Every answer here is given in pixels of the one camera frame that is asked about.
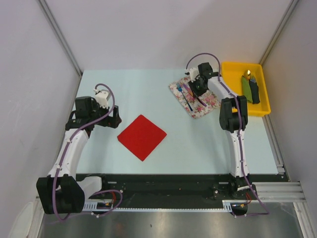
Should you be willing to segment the red paper napkin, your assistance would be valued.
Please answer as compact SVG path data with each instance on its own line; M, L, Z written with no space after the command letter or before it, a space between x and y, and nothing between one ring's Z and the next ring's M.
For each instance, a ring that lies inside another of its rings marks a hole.
M166 136L165 131L145 116L139 115L117 136L117 139L140 161L144 161Z

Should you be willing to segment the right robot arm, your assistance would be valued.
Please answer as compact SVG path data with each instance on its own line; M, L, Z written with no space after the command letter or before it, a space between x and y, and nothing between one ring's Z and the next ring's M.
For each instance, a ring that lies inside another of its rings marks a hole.
M244 132L248 124L246 97L234 93L208 62L197 68L186 69L185 73L190 76L189 86L194 97L197 98L209 90L220 101L219 123L226 133L231 158L229 195L240 199L246 191L256 194L249 181L250 172L245 155Z

